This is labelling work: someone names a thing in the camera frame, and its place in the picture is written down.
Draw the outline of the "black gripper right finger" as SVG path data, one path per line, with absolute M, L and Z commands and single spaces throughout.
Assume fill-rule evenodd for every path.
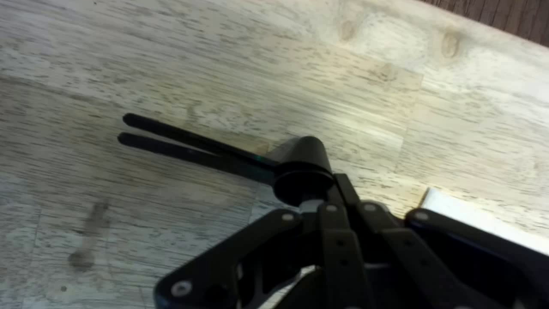
M 403 220 L 334 184 L 366 263 L 375 309 L 549 309 L 549 258 L 517 240 L 411 209 Z

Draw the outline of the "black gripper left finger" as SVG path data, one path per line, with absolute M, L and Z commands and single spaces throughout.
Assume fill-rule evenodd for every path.
M 155 309 L 365 309 L 366 278 L 342 206 L 277 209 L 233 234 L 154 287 Z

